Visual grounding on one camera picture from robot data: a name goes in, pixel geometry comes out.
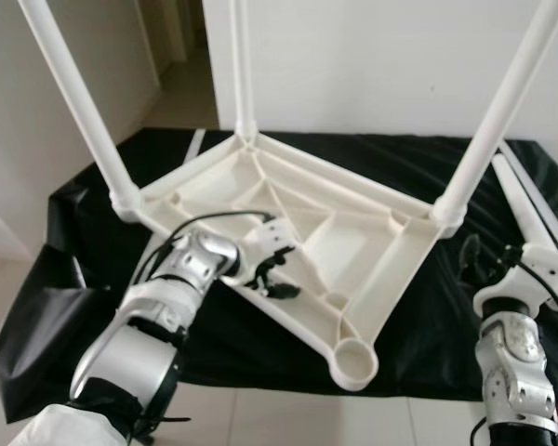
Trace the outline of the white plastic table top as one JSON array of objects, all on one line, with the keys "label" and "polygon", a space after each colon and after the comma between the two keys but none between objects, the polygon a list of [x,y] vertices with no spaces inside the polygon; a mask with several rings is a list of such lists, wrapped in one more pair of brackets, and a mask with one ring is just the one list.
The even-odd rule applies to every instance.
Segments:
[{"label": "white plastic table top", "polygon": [[441,234],[431,204],[261,133],[253,143],[233,133],[141,195],[149,229],[167,235],[189,224],[240,251],[261,222],[290,220],[298,247],[268,276],[300,286],[299,296],[263,296],[244,263],[228,286],[320,354],[350,392],[379,374],[381,328]]}]

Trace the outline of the black table cloth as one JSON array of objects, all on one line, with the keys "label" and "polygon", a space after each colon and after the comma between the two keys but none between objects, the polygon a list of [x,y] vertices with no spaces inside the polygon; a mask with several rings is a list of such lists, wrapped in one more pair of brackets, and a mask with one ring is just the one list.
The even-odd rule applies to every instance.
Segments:
[{"label": "black table cloth", "polygon": [[[278,132],[275,139],[419,199],[444,190],[467,139]],[[148,250],[149,231],[114,215],[92,164],[46,199],[46,242],[19,279],[0,328],[0,407],[8,422],[65,402],[73,369],[104,330]],[[437,243],[377,339],[366,398],[475,402],[479,320],[458,266],[466,235],[499,254],[520,230],[496,176],[479,184],[454,238]],[[182,349],[186,384],[341,395],[325,360],[227,286],[216,285]]]}]

